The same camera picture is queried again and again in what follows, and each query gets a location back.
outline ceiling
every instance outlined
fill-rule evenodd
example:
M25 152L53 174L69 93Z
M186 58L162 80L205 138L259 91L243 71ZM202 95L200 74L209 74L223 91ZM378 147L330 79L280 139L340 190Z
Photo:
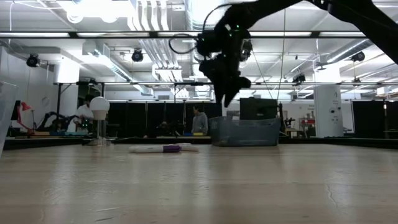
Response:
M31 1L15 1L30 4L35 7L44 7L41 3ZM70 1L43 1L48 7L58 8L61 4L69 4ZM121 17L114 23L103 22L99 17L85 17L80 23L72 24L67 19L67 12L64 9L37 9L28 7L24 4L13 4L11 9L12 31L130 31L127 25L131 2L129 0L115 1ZM398 0L374 1L374 3L389 17L398 21ZM0 0L0 31L10 31L10 6L12 1ZM183 0L167 1L167 23L170 30L188 30L185 5ZM296 4L286 11L277 12L271 16L258 21L251 30L263 31L357 31L355 26L341 22L329 15L327 12L319 10L307 2ZM23 47L58 47L72 54L85 66L82 68L81 76L91 76L98 80L113 81L114 73L98 63L87 61L87 56L82 54L82 45L85 40L81 39L13 39L14 44ZM252 39L254 55L241 65L242 75L249 77L254 82L267 80L278 82L281 77L291 78L295 73L289 73L293 68L300 65L307 59L315 59L316 55L327 55L342 46L352 42L353 39ZM98 39L97 46L106 44L111 49L111 58L120 64L123 70L127 71L133 79L137 81L154 81L152 76L153 62L145 54L145 46L139 39ZM192 43L189 40L175 40L173 45L178 50L187 50ZM135 48L144 49L143 62L132 62L131 54ZM353 80L356 76L370 74L383 67L393 65L394 62L385 56L375 45L363 50L366 59L356 64L353 69L352 62L340 62L340 73L342 80ZM178 64L182 67L182 77L188 78L197 75L194 64L197 62L192 59L192 55L178 55ZM306 74L307 80L312 80L312 63L301 66ZM398 67L370 76L367 82L378 82L387 78L394 77L398 72Z

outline wooden table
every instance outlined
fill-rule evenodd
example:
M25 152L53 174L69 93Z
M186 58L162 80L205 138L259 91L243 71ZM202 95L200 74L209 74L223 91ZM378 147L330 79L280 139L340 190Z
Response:
M397 223L398 152L331 145L130 154L3 152L0 219L39 223Z

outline white globe lamp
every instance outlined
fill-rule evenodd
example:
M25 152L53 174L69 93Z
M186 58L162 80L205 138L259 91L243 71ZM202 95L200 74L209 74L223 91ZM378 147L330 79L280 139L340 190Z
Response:
M106 114L109 111L109 107L109 101L102 96L98 96L90 102L90 110L92 110L94 114L94 119L98 121L103 121L106 119Z

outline man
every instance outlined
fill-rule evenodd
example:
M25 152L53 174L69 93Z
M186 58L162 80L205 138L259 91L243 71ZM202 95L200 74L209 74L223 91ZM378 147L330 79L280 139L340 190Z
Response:
M85 104L82 106L79 106L79 108L76 110L75 115L78 116L79 118L75 118L73 122L76 124L77 131L84 131L88 133L87 128L84 128L81 126L83 124L84 120L88 120L89 122L93 122L94 119L94 114L90 110L90 102L94 98L93 95L86 95L85 97Z
M203 135L207 135L208 121L206 114L202 109L197 107L193 108L193 114L195 116L192 122L192 133L203 133Z

